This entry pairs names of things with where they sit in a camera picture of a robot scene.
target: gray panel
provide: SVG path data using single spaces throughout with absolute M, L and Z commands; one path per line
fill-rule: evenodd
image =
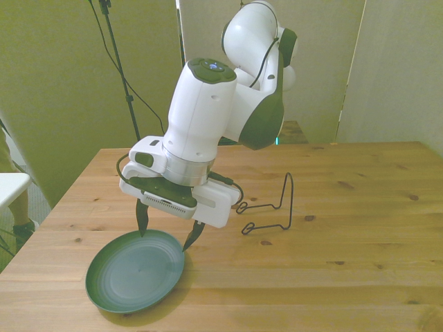
M 443 156 L 443 3 L 368 0 L 337 140 L 418 140 Z

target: plastic plate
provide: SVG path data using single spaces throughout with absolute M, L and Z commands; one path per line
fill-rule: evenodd
M 86 276 L 91 301 L 112 313 L 134 313 L 161 301 L 185 265 L 181 244 L 160 230 L 130 232 L 109 242 Z

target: plate rim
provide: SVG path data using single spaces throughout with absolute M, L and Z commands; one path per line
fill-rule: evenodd
M 148 229 L 148 230 L 146 230 L 145 235 L 147 235 L 149 232 L 159 232 L 159 233 L 163 233 L 163 234 L 169 236 L 169 238 L 171 238 L 171 240 L 176 241 L 176 243 L 179 245 L 179 247 L 181 247 L 181 244 L 180 244 L 179 240 L 177 240 L 174 236 L 172 236 L 172 235 L 171 235 L 170 233 L 168 233 L 168 232 L 165 232 L 165 231 L 162 231 L 162 230 Z M 183 251 L 181 251 L 180 257 L 182 258 L 181 261 L 182 261 L 183 263 L 182 263 L 182 267 L 181 267 L 181 270 L 180 270 L 179 278 L 177 279 L 176 283 L 171 287 L 171 289 L 169 289 L 168 292 L 164 294 L 164 296 L 162 296 L 161 298 L 159 298 L 159 299 L 158 299 L 157 301 L 155 301 L 154 303 L 151 303 L 151 304 L 149 304 L 149 305 L 147 305 L 147 306 L 144 306 L 144 307 L 142 307 L 142 308 L 138 308 L 138 309 L 135 309 L 135 310 L 131 309 L 131 310 L 124 310 L 124 311 L 122 311 L 122 310 L 118 310 L 118 311 L 116 311 L 116 310 L 110 310 L 110 309 L 108 309 L 108 308 L 104 308 L 103 306 L 101 306 L 101 305 L 99 305 L 98 303 L 96 303 L 96 301 L 94 301 L 93 298 L 91 297 L 91 295 L 89 294 L 89 288 L 88 288 L 88 279 L 91 278 L 91 277 L 90 277 L 90 273 L 92 273 L 92 272 L 90 272 L 91 267 L 93 267 L 94 263 L 96 262 L 97 256 L 99 256 L 100 253 L 102 253 L 104 250 L 106 250 L 106 248 L 108 248 L 112 243 L 118 242 L 119 240 L 121 240 L 121 238 L 123 238 L 123 237 L 128 237 L 129 235 L 133 235 L 134 233 L 138 233 L 138 234 L 140 234 L 140 232 L 139 232 L 138 230 L 135 230 L 135 231 L 133 231 L 133 232 L 128 232 L 128 233 L 122 234 L 122 235 L 120 235 L 119 237 L 116 237 L 115 239 L 113 239 L 112 241 L 110 241 L 109 243 L 107 243 L 103 248 L 101 248 L 101 249 L 97 252 L 97 254 L 94 256 L 94 258 L 92 259 L 91 263 L 89 264 L 89 267 L 88 267 L 88 269 L 87 269 L 86 276 L 85 276 L 85 278 L 84 278 L 84 286 L 85 286 L 85 288 L 86 288 L 86 293 L 87 293 L 87 295 L 88 295 L 88 298 L 91 300 L 91 302 L 92 302 L 96 307 L 98 307 L 99 309 L 102 309 L 102 310 L 104 310 L 104 311 L 106 311 L 106 312 L 108 312 L 108 313 L 120 313 L 120 314 L 136 313 L 136 312 L 139 312 L 139 311 L 145 310 L 145 309 L 147 309 L 147 308 L 149 308 L 149 307 L 151 307 L 151 306 L 154 306 L 154 305 L 158 304 L 160 301 L 162 301 L 165 297 L 167 297 L 167 296 L 172 292 L 172 290 L 173 290 L 174 287 L 177 285 L 177 283 L 179 282 L 179 280 L 181 279 L 181 276 L 182 276 L 182 274 L 183 274 L 183 270 L 184 270 L 184 266 L 185 266 L 185 253 L 184 253 Z

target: metal wire stand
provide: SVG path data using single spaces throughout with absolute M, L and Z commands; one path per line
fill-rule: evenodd
M 263 207 L 266 207 L 266 206 L 271 206 L 271 207 L 273 207 L 274 210 L 278 210 L 278 209 L 280 209 L 280 208 L 282 207 L 282 204 L 283 204 L 284 190 L 286 189 L 286 183 L 287 183 L 288 178 L 291 180 L 291 208 L 290 208 L 290 210 L 289 210 L 289 225 L 288 225 L 287 227 L 284 227 L 283 225 L 277 223 L 277 224 L 274 224 L 274 225 L 255 226 L 255 223 L 254 223 L 254 222 L 250 222 L 250 223 L 247 223 L 247 224 L 243 227 L 243 229 L 242 229 L 242 234 L 243 234 L 243 235 L 247 235 L 247 234 L 249 234 L 250 232 L 252 232 L 253 230 L 260 230 L 260 229 L 262 229 L 262 228 L 280 227 L 280 228 L 282 228 L 283 230 L 288 230 L 288 229 L 291 227 L 291 224 L 292 224 L 292 206 L 293 206 L 293 178 L 292 178 L 291 173 L 289 173 L 289 172 L 286 173 L 286 176 L 284 177 L 284 183 L 283 183 L 283 189 L 282 189 L 282 196 L 281 196 L 281 198 L 280 198 L 280 204 L 279 204 L 279 206 L 276 207 L 274 204 L 262 204 L 262 205 L 248 206 L 248 203 L 247 203 L 247 202 L 242 202 L 242 203 L 238 206 L 238 208 L 236 209 L 236 213 L 238 213 L 238 214 L 242 214 L 243 212 L 245 212 L 245 211 L 248 210 L 248 209 L 253 209 L 253 208 L 258 208 L 258 207 L 259 207 L 259 208 L 263 208 Z

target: floor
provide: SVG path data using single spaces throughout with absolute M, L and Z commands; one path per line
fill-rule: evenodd
M 303 134 L 300 126 L 296 121 L 286 121 L 283 124 L 282 131 L 280 132 L 279 144 L 307 144 L 307 139 Z M 48 202 L 44 198 L 40 189 L 32 184 L 28 189 L 29 196 L 29 217 L 38 223 L 48 216 L 51 208 Z M 0 229 L 12 232 L 12 225 L 14 219 L 9 209 L 0 210 Z M 0 232 L 2 238 L 10 246 L 11 251 L 15 253 L 15 238 L 11 235 Z M 0 248 L 0 273 L 9 264 L 12 257 Z

